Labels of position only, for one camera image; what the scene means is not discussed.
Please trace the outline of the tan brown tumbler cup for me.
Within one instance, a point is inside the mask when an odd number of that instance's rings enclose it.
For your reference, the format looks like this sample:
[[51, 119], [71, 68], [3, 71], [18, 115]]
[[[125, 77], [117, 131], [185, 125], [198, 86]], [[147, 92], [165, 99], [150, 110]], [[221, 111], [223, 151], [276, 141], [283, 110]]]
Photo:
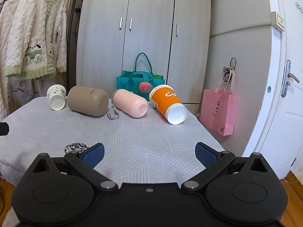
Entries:
[[97, 88], [74, 86], [67, 96], [70, 110], [94, 117], [105, 115], [108, 112], [108, 104], [108, 94]]

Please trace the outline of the white leaf-print paper cup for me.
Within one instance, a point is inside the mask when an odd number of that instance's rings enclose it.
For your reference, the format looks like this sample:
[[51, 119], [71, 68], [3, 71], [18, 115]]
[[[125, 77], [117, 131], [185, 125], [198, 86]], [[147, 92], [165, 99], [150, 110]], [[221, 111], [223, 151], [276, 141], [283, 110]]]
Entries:
[[65, 107], [66, 89], [63, 85], [52, 85], [47, 90], [49, 106], [54, 111], [59, 111]]

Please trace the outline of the pink tumbler cup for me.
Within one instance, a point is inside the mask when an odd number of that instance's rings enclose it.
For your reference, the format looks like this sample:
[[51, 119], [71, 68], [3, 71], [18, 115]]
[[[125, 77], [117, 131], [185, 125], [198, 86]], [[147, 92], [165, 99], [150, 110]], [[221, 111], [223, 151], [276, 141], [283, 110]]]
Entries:
[[143, 117], [148, 110], [148, 102], [145, 98], [125, 89], [116, 90], [112, 101], [116, 108], [133, 118]]

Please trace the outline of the orange white paper cup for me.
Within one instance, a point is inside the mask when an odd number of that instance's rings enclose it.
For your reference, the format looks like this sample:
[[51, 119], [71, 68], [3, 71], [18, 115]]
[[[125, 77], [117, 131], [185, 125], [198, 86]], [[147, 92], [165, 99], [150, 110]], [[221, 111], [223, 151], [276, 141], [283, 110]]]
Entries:
[[181, 124], [187, 118], [187, 108], [169, 85], [153, 88], [149, 100], [170, 124]]

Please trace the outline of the black white patterned coaster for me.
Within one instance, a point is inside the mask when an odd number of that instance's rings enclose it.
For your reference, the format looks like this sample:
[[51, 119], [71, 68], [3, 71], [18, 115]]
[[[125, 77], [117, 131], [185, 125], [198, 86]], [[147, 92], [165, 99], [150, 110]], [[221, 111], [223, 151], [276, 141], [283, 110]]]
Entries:
[[65, 151], [66, 154], [71, 153], [71, 152], [82, 153], [87, 149], [88, 149], [88, 146], [86, 144], [76, 142], [76, 143], [72, 143], [72, 144], [67, 145], [65, 147], [64, 151]]

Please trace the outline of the pink paper shopping bag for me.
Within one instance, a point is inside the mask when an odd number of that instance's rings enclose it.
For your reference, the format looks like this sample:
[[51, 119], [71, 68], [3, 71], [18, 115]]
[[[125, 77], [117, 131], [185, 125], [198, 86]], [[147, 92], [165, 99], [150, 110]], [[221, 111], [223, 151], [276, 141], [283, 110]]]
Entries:
[[224, 67], [216, 89], [203, 91], [200, 121], [221, 136], [232, 135], [234, 131], [235, 80], [235, 70]]

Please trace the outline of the grey metal carabiner clip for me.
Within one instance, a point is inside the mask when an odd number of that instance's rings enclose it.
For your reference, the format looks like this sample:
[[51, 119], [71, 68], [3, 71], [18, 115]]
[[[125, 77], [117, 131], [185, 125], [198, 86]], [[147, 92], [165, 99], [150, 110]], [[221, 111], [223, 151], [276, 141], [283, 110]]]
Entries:
[[109, 120], [115, 120], [115, 119], [118, 119], [120, 117], [120, 114], [118, 113], [117, 111], [117, 108], [113, 102], [113, 100], [111, 100], [111, 107], [107, 113], [107, 118]]

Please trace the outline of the grey patterned tablecloth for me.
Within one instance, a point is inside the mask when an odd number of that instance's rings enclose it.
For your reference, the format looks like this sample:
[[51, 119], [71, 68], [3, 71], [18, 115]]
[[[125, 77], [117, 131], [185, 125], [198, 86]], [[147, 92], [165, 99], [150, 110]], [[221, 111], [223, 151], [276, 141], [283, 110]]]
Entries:
[[90, 117], [68, 107], [54, 111], [46, 97], [38, 97], [6, 117], [10, 131], [1, 137], [1, 174], [11, 184], [40, 153], [63, 157], [73, 143], [91, 147], [102, 143], [103, 160], [96, 171], [117, 184], [183, 183], [204, 170], [195, 146], [202, 142], [216, 151], [222, 146], [193, 114], [172, 125], [155, 109], [135, 119]]

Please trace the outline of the white door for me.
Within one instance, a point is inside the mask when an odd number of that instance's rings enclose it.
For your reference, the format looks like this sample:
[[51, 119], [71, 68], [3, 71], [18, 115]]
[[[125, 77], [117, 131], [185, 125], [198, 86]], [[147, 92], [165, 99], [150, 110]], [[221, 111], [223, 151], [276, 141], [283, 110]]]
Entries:
[[[270, 0], [270, 9], [285, 21], [284, 32], [271, 26], [269, 71], [259, 116], [244, 156], [261, 153], [279, 179], [287, 176], [302, 152], [302, 0]], [[281, 97], [286, 60], [291, 73], [286, 97]]]

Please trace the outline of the black left gripper tip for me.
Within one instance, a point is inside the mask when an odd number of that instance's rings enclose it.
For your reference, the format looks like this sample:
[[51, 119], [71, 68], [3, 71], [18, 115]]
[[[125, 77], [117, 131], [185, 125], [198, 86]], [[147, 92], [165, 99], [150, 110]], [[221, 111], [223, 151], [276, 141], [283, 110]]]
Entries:
[[6, 136], [9, 133], [9, 125], [6, 122], [0, 122], [0, 136]]

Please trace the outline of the teal felt tote bag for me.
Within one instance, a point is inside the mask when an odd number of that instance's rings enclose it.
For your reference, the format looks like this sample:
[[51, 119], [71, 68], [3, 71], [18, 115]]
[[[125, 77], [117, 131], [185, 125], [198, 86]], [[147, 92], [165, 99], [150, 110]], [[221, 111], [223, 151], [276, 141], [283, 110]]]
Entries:
[[[149, 72], [137, 71], [137, 63], [139, 57], [143, 55], [149, 65]], [[135, 68], [133, 72], [123, 71], [122, 75], [117, 77], [117, 89], [125, 89], [129, 92], [145, 98], [149, 101], [149, 94], [153, 88], [165, 84], [163, 75], [155, 75], [152, 72], [152, 65], [148, 56], [144, 52], [140, 52], [135, 60]]]

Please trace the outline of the white green fleece robe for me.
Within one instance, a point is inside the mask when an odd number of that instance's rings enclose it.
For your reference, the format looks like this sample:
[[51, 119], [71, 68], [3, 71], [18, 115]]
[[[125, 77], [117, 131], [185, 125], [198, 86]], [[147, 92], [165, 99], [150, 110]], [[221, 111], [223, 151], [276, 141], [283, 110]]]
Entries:
[[65, 0], [20, 0], [8, 36], [6, 76], [38, 79], [67, 68]]

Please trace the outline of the grey wooden wardrobe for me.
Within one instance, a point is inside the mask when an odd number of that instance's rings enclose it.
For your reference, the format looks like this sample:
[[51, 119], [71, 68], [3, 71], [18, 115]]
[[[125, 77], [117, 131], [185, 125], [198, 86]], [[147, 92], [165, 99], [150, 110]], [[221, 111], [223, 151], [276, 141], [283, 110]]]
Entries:
[[196, 114], [210, 19], [211, 0], [83, 0], [76, 84], [112, 95], [123, 72], [152, 70]]

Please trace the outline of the white fleece garment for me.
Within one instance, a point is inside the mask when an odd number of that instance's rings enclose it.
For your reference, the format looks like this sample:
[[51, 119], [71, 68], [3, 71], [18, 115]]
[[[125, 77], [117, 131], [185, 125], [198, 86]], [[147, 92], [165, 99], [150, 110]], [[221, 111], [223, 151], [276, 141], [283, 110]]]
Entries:
[[1, 120], [9, 114], [8, 77], [6, 76], [6, 54], [8, 36], [20, 0], [7, 0], [1, 10]]

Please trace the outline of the beige wall switch box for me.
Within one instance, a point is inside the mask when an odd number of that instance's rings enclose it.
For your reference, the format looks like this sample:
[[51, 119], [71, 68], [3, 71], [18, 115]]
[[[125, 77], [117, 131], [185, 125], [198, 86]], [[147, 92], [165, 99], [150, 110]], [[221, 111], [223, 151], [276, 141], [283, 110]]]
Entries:
[[286, 29], [284, 19], [276, 11], [272, 11], [270, 17], [272, 27], [276, 28], [280, 32], [284, 32]]

